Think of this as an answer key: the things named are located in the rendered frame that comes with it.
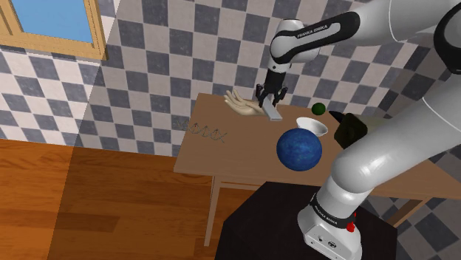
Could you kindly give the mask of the wooden framed window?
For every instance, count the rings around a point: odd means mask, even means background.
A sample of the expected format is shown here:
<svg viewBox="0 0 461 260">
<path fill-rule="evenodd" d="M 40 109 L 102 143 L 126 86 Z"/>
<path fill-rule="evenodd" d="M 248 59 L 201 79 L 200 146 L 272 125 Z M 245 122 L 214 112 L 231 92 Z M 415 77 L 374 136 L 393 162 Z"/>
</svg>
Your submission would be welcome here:
<svg viewBox="0 0 461 260">
<path fill-rule="evenodd" d="M 0 45 L 108 58 L 98 0 L 0 0 Z"/>
</svg>

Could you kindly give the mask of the black robot stand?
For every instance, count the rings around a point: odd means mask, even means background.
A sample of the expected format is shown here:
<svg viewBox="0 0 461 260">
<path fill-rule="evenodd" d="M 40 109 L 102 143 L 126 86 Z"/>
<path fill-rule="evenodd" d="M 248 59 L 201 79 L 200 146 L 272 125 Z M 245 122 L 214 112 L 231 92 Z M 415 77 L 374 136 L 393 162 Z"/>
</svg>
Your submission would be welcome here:
<svg viewBox="0 0 461 260">
<path fill-rule="evenodd" d="M 298 212 L 317 186 L 266 182 L 223 223 L 214 260 L 329 260 L 304 242 Z M 362 260 L 396 260 L 397 229 L 357 209 Z"/>
</svg>

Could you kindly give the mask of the beige hand figure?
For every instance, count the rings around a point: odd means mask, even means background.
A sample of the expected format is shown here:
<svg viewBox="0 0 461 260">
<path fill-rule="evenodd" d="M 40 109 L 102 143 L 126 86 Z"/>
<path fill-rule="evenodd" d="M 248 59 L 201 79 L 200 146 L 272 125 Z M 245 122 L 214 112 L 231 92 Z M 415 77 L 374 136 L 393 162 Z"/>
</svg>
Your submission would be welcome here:
<svg viewBox="0 0 461 260">
<path fill-rule="evenodd" d="M 243 99 L 236 90 L 227 91 L 224 95 L 225 103 L 234 110 L 237 114 L 242 116 L 263 116 L 264 110 L 259 106 L 256 101 Z"/>
</svg>

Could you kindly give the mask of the brown wooden table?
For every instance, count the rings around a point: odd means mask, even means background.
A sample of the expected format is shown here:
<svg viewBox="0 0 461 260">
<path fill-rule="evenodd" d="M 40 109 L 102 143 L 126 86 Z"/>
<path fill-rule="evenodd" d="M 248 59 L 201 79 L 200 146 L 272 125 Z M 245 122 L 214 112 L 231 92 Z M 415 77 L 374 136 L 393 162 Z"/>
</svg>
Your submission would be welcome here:
<svg viewBox="0 0 461 260">
<path fill-rule="evenodd" d="M 318 117 L 329 131 L 320 138 L 323 154 L 314 169 L 303 174 L 285 168 L 276 155 L 276 143 L 287 130 L 296 127 L 297 117 L 312 117 L 307 108 L 280 105 L 283 119 L 245 117 L 225 104 L 222 96 L 199 94 L 190 121 L 200 127 L 225 133 L 221 140 L 185 133 L 174 172 L 208 175 L 212 178 L 205 243 L 209 244 L 220 188 L 256 190 L 266 181 L 320 186 L 342 148 L 334 138 L 338 121 L 325 113 Z M 433 198 L 460 199 L 461 182 L 430 160 L 376 187 L 366 209 L 397 227 Z"/>
</svg>

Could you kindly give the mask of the blue sphere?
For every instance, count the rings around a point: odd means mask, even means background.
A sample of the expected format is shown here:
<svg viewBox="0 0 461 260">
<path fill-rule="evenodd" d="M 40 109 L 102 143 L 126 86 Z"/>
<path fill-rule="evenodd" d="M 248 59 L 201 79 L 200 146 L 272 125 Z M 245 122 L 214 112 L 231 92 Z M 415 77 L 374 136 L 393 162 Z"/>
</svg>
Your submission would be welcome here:
<svg viewBox="0 0 461 260">
<path fill-rule="evenodd" d="M 315 167 L 322 152 L 318 137 L 306 129 L 290 129 L 280 136 L 276 144 L 279 161 L 293 171 L 308 171 Z"/>
</svg>

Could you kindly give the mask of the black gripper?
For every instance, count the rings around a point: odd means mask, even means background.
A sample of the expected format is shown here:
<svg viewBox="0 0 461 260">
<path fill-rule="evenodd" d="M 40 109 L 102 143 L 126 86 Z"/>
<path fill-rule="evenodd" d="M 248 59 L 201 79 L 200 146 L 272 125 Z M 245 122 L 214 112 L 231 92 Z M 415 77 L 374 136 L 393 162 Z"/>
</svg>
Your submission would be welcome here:
<svg viewBox="0 0 461 260">
<path fill-rule="evenodd" d="M 256 98 L 259 102 L 259 107 L 261 108 L 264 103 L 264 99 L 270 94 L 269 92 L 276 92 L 273 95 L 273 106 L 276 107 L 276 104 L 283 100 L 286 93 L 287 87 L 283 86 L 285 78 L 285 73 L 274 72 L 271 69 L 267 70 L 267 75 L 264 80 L 264 85 L 256 85 Z"/>
</svg>

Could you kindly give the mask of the white bowl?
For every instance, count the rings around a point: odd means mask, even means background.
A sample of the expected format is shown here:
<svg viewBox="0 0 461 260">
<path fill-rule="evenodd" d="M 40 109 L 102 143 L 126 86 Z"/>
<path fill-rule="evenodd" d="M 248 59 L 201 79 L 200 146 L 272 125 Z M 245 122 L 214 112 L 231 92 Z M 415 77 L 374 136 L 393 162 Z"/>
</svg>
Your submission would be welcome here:
<svg viewBox="0 0 461 260">
<path fill-rule="evenodd" d="M 298 117 L 296 124 L 300 129 L 311 131 L 317 137 L 321 137 L 328 133 L 328 128 L 320 121 L 310 117 Z"/>
</svg>

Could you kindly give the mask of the grey flat slab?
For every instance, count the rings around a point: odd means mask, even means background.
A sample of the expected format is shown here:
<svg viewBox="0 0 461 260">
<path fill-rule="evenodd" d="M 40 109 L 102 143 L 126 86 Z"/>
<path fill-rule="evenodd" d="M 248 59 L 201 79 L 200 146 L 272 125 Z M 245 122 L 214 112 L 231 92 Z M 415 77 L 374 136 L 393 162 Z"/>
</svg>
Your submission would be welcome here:
<svg viewBox="0 0 461 260">
<path fill-rule="evenodd" d="M 269 97 L 266 97 L 262 104 L 262 109 L 264 113 L 268 116 L 271 121 L 281 121 L 282 116 L 277 111 L 276 107 L 272 104 L 272 101 Z"/>
</svg>

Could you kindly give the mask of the dark olive black container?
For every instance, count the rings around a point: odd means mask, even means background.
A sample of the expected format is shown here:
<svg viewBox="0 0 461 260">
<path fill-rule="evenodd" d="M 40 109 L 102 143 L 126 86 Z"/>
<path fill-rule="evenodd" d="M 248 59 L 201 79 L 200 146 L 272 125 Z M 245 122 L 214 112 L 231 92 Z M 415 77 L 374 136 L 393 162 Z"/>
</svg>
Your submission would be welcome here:
<svg viewBox="0 0 461 260">
<path fill-rule="evenodd" d="M 339 122 L 334 133 L 334 139 L 342 149 L 346 149 L 367 134 L 366 124 L 354 114 L 342 114 L 334 111 L 329 111 L 329 113 Z"/>
</svg>

